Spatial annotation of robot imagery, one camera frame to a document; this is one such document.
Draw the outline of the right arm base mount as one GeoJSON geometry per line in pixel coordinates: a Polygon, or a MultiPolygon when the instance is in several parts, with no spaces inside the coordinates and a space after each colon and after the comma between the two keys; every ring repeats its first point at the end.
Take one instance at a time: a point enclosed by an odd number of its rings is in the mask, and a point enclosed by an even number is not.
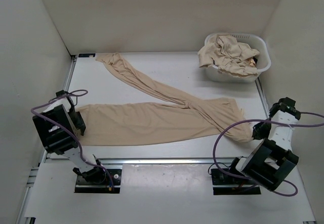
{"type": "Polygon", "coordinates": [[[251,180],[228,176],[218,168],[209,170],[213,195],[260,195],[260,187],[251,180]]]}

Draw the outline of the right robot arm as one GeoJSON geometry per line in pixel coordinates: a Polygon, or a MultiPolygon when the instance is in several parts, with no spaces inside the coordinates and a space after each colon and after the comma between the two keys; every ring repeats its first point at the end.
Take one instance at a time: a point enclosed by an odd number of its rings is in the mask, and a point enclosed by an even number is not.
{"type": "Polygon", "coordinates": [[[227,177],[235,184],[248,177],[270,191],[285,180],[299,161],[299,157],[287,146],[291,143],[292,125],[298,123],[301,113],[295,101],[281,98],[271,107],[268,120],[288,126],[259,122],[253,127],[253,139],[261,143],[247,159],[235,158],[228,169],[227,177]]]}

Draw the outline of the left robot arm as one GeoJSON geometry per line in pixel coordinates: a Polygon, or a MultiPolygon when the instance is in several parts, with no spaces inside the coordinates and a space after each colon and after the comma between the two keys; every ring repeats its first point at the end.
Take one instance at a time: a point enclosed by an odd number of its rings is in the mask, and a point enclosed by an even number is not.
{"type": "Polygon", "coordinates": [[[107,181],[107,170],[94,155],[87,156],[79,137],[86,131],[86,124],[75,107],[86,89],[72,92],[61,90],[47,103],[31,109],[32,121],[47,153],[64,156],[74,163],[73,172],[85,181],[102,184],[107,181]]]}

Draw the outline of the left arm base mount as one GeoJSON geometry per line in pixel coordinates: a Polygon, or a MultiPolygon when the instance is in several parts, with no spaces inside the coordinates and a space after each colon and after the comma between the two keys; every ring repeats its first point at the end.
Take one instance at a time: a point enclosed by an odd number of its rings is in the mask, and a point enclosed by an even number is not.
{"type": "Polygon", "coordinates": [[[108,169],[112,177],[113,186],[111,185],[108,175],[99,177],[99,180],[86,181],[78,175],[75,182],[74,192],[82,194],[119,194],[122,181],[122,169],[108,169]]]}

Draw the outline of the beige trousers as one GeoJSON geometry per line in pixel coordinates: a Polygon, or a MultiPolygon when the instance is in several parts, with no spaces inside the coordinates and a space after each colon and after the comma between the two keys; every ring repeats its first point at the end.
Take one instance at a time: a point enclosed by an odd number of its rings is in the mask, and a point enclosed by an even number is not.
{"type": "Polygon", "coordinates": [[[117,79],[159,103],[92,104],[78,108],[86,124],[84,146],[141,146],[184,141],[225,133],[247,143],[252,130],[231,98],[203,100],[153,80],[119,53],[97,60],[117,79]]]}

